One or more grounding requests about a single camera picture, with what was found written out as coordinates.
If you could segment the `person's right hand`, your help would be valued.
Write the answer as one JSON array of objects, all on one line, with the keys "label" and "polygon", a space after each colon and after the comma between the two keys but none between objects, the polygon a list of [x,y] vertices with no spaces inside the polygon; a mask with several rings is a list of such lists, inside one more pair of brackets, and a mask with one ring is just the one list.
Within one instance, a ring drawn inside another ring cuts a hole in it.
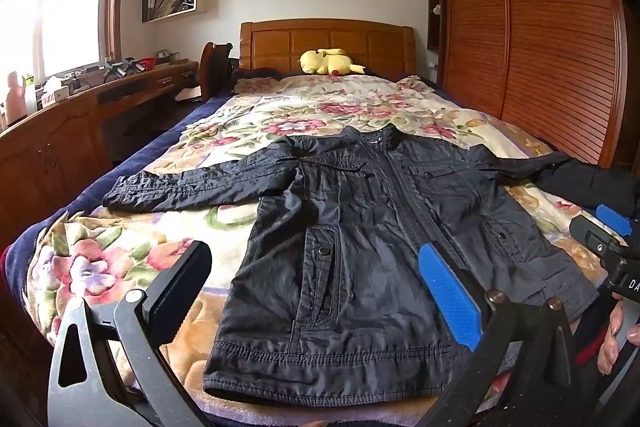
[{"label": "person's right hand", "polygon": [[[606,330],[597,358],[597,367],[602,375],[611,374],[612,368],[620,354],[618,340],[622,337],[622,333],[620,331],[622,330],[624,323],[623,297],[618,294],[613,294],[612,297],[616,300],[616,306],[610,314],[608,329]],[[639,325],[634,324],[630,326],[629,329],[627,329],[625,336],[627,341],[638,347],[640,343]]]}]

